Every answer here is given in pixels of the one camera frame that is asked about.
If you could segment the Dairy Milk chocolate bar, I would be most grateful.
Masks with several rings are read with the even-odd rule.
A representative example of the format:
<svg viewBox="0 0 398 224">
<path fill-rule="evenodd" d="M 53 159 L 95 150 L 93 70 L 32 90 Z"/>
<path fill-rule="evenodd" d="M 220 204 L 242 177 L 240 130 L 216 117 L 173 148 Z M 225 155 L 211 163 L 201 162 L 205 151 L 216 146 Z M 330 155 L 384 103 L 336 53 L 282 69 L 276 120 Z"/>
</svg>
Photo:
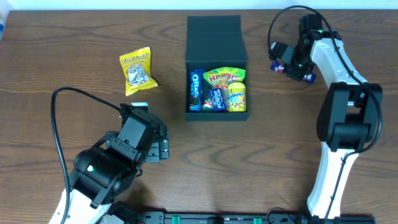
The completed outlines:
<svg viewBox="0 0 398 224">
<path fill-rule="evenodd" d="M 296 72 L 294 72 L 293 75 L 289 75 L 288 72 L 285 71 L 284 66 L 281 65 L 277 60 L 272 62 L 270 69 L 275 72 L 284 73 L 288 77 L 290 77 L 298 82 L 304 81 L 306 83 L 313 83 L 316 79 L 316 75 L 314 73 L 306 73 L 304 75 L 296 75 Z"/>
</svg>

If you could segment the yellow round gum container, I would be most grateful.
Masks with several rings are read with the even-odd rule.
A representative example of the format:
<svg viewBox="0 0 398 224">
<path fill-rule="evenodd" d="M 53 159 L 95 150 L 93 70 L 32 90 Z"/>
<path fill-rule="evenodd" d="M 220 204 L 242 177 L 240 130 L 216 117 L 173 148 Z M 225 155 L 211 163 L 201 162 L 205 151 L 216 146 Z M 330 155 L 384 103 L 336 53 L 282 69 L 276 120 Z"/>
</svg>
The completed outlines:
<svg viewBox="0 0 398 224">
<path fill-rule="evenodd" d="M 228 111 L 246 112 L 246 86 L 241 82 L 228 85 Z"/>
</svg>

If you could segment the blue Eclipse mint pack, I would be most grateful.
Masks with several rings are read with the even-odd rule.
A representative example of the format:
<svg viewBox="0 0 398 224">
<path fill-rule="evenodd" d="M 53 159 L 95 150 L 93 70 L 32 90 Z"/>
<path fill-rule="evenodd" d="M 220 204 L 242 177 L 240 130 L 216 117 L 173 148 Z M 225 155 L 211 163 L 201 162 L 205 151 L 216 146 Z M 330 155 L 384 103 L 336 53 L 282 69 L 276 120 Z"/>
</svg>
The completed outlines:
<svg viewBox="0 0 398 224">
<path fill-rule="evenodd" d="M 220 88 L 214 88 L 209 91 L 211 101 L 213 103 L 214 112 L 226 111 L 223 94 Z"/>
</svg>

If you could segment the blue Oreo cookie pack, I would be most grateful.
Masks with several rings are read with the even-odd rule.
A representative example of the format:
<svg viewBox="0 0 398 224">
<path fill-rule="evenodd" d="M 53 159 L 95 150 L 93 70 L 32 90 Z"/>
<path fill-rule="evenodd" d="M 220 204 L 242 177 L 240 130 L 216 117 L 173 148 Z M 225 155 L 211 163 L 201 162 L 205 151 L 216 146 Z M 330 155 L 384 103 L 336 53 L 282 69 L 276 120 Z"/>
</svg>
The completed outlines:
<svg viewBox="0 0 398 224">
<path fill-rule="evenodd" d="M 201 112 L 204 72 L 205 72 L 204 69 L 196 69 L 189 71 L 189 76 L 190 76 L 189 112 Z"/>
</svg>

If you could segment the yellow sunflower seed bag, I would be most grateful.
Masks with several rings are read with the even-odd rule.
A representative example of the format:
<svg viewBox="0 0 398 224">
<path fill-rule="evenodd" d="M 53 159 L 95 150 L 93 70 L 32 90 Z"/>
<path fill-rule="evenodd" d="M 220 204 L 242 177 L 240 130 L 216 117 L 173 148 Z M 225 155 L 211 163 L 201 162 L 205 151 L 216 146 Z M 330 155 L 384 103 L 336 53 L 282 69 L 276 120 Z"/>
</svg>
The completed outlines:
<svg viewBox="0 0 398 224">
<path fill-rule="evenodd" d="M 126 79 L 125 95 L 133 95 L 140 90 L 155 88 L 158 83 L 151 74 L 151 50 L 143 47 L 119 57 Z"/>
</svg>

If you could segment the Haribo gummy candy bag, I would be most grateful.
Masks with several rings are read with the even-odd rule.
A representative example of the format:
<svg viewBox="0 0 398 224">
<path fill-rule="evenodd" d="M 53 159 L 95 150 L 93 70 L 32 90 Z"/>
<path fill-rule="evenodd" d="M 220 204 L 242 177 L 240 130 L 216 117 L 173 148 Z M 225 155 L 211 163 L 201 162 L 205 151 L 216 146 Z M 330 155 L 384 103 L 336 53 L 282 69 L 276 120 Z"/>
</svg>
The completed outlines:
<svg viewBox="0 0 398 224">
<path fill-rule="evenodd" d="M 233 67 L 221 67 L 216 68 L 214 70 L 210 70 L 209 72 L 205 72 L 203 74 L 203 78 L 207 81 L 211 88 L 220 88 L 223 94 L 224 103 L 226 107 L 226 111 L 228 111 L 228 85 L 233 82 L 241 82 L 243 83 L 246 77 L 246 71 L 242 68 L 233 68 Z"/>
</svg>

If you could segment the dark green box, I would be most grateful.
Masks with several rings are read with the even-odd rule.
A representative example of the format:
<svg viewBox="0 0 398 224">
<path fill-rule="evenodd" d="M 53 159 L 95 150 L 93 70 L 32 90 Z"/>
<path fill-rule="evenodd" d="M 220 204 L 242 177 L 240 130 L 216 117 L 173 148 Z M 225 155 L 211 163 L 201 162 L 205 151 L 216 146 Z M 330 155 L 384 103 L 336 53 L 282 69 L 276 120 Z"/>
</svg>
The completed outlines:
<svg viewBox="0 0 398 224">
<path fill-rule="evenodd" d="M 185 52 L 187 121 L 245 121 L 249 112 L 190 112 L 189 72 L 210 71 L 221 67 L 246 69 L 247 55 L 240 16 L 188 16 Z"/>
</svg>

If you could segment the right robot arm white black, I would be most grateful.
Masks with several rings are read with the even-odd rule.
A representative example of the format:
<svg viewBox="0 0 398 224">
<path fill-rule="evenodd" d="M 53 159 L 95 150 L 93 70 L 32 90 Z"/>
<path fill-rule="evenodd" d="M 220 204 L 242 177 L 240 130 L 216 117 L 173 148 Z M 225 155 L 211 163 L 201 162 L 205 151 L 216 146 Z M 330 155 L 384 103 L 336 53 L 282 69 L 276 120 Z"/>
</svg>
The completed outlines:
<svg viewBox="0 0 398 224">
<path fill-rule="evenodd" d="M 340 203 L 351 168 L 380 133 L 382 88 L 357 72 L 335 30 L 303 30 L 295 47 L 274 43 L 271 49 L 285 63 L 284 73 L 289 77 L 304 80 L 318 67 L 327 85 L 317 118 L 322 155 L 307 208 L 312 223 L 340 221 Z"/>
</svg>

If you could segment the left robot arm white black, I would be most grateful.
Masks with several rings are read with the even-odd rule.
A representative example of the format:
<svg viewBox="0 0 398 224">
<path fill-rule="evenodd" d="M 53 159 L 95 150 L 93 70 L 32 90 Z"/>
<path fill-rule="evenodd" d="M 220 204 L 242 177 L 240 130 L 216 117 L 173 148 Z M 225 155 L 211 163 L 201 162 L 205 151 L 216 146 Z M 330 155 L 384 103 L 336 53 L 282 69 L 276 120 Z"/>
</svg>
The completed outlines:
<svg viewBox="0 0 398 224">
<path fill-rule="evenodd" d="M 107 132 L 76 156 L 51 223 L 97 223 L 142 175 L 143 164 L 168 157 L 164 124 L 147 129 L 125 124 L 120 132 Z"/>
</svg>

